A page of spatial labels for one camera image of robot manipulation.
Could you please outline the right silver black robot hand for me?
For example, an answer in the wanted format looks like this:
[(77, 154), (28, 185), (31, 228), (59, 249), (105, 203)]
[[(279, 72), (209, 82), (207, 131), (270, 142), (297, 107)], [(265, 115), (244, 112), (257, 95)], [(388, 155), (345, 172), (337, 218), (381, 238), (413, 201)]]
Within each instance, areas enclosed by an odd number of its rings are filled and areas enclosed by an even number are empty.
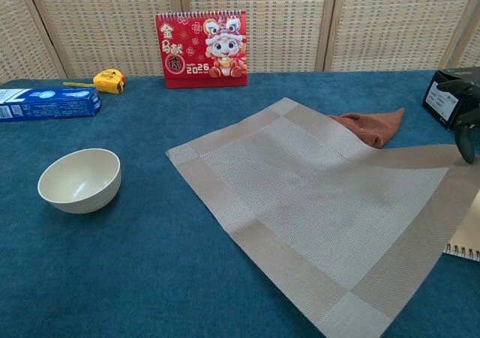
[[(474, 82), (455, 79), (440, 83), (437, 88), (454, 95), (457, 99), (479, 104), (479, 86)], [(477, 126), (479, 126), (479, 107), (459, 115), (454, 123), (456, 146), (468, 164), (472, 164), (476, 156), (470, 131)]]

